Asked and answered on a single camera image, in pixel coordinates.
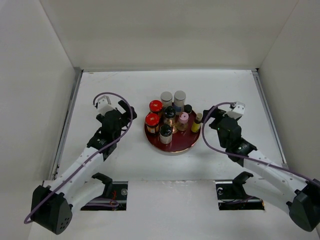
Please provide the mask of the yellow label small bottle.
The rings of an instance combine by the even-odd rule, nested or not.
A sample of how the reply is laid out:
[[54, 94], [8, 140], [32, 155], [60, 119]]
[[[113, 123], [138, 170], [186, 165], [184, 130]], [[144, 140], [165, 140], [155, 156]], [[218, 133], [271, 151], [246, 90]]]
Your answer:
[[202, 113], [196, 114], [195, 119], [194, 119], [192, 126], [191, 126], [191, 129], [190, 129], [192, 133], [199, 132], [199, 130], [201, 128], [201, 124], [202, 124], [202, 118], [203, 118]]

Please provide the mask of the pink lid spice bottle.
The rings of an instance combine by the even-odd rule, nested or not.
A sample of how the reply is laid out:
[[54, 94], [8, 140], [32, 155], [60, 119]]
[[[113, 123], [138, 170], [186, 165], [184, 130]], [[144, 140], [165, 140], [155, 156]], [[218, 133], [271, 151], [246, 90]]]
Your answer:
[[186, 112], [182, 112], [178, 118], [176, 123], [176, 127], [178, 131], [184, 132], [188, 128], [189, 114]]

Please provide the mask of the silver lid bead jar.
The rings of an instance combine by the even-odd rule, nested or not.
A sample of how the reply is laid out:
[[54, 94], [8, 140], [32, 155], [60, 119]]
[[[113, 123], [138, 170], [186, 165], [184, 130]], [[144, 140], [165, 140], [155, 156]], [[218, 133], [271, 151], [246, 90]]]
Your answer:
[[173, 95], [169, 91], [164, 91], [160, 95], [160, 101], [162, 102], [163, 108], [167, 108], [168, 106], [172, 106]]
[[185, 106], [186, 93], [182, 90], [178, 90], [174, 93], [173, 108], [175, 109], [175, 114], [180, 115]]

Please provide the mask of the red lid sauce jar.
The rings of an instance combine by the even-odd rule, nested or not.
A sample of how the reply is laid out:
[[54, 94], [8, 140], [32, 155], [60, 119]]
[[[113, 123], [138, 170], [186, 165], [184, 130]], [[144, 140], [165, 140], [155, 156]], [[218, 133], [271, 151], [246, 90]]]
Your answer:
[[151, 136], [159, 134], [160, 117], [156, 113], [149, 113], [145, 117], [146, 133]]
[[157, 114], [159, 117], [162, 115], [163, 103], [160, 100], [152, 100], [149, 103], [150, 113]]

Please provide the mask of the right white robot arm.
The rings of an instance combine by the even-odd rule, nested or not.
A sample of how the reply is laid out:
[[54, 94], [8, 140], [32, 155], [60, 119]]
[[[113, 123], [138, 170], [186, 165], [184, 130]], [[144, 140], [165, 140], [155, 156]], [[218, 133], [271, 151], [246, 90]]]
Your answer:
[[220, 149], [246, 170], [232, 181], [232, 192], [238, 198], [246, 195], [262, 199], [289, 215], [301, 229], [312, 232], [320, 224], [320, 182], [286, 169], [268, 159], [252, 143], [242, 137], [239, 119], [245, 113], [241, 102], [228, 102], [230, 111], [219, 105], [203, 111], [202, 123], [216, 130]]

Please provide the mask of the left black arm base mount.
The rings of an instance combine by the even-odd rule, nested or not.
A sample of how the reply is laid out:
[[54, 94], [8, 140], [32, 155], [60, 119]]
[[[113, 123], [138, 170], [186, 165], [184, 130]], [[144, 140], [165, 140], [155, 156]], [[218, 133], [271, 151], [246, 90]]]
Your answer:
[[104, 184], [103, 192], [94, 197], [81, 211], [126, 211], [128, 198], [128, 181], [113, 181], [110, 177], [96, 173], [94, 180]]

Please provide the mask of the black cap pepper grinder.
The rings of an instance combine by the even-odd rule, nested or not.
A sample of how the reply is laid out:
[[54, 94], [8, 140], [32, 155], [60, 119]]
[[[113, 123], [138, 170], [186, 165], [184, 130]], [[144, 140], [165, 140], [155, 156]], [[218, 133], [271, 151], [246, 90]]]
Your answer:
[[176, 120], [176, 110], [173, 106], [167, 106], [163, 112], [163, 123], [173, 126]]

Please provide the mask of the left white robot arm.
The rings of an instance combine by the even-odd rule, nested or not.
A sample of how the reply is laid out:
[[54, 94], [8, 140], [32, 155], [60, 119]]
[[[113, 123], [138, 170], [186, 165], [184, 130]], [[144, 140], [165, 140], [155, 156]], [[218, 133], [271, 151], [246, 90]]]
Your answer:
[[64, 173], [49, 185], [39, 185], [33, 191], [25, 224], [34, 222], [59, 235], [66, 230], [76, 211], [96, 197], [105, 200], [112, 195], [113, 180], [98, 168], [116, 149], [137, 114], [124, 98], [118, 102], [124, 112], [112, 107], [105, 95], [93, 103], [98, 110], [96, 118], [100, 128]]

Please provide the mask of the round red lacquer tray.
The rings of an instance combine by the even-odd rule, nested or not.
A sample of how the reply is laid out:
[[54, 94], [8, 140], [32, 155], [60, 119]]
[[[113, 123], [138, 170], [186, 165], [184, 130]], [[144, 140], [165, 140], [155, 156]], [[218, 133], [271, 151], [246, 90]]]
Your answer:
[[186, 131], [177, 131], [176, 133], [173, 133], [172, 141], [168, 144], [163, 144], [160, 141], [159, 133], [150, 133], [146, 124], [144, 125], [145, 136], [151, 145], [163, 152], [181, 153], [183, 151], [186, 151], [196, 144], [201, 133], [201, 130], [199, 130], [198, 132], [191, 131], [191, 127], [194, 120], [196, 119], [196, 115], [197, 114], [195, 113], [195, 111], [192, 110], [189, 115], [188, 126]]

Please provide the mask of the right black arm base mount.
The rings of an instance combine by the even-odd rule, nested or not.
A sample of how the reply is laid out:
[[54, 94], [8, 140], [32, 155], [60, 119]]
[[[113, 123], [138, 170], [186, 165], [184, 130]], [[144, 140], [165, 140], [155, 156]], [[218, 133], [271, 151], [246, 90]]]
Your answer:
[[234, 179], [218, 180], [215, 182], [218, 209], [220, 211], [265, 210], [264, 201], [248, 195], [243, 185], [254, 175], [242, 172]]

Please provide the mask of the black cap white salt bottle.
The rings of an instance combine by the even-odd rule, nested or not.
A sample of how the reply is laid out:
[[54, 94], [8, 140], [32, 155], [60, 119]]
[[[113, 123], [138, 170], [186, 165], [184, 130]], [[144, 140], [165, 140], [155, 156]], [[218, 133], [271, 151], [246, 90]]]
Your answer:
[[159, 140], [162, 144], [167, 145], [172, 142], [173, 130], [169, 124], [163, 124], [159, 130]]

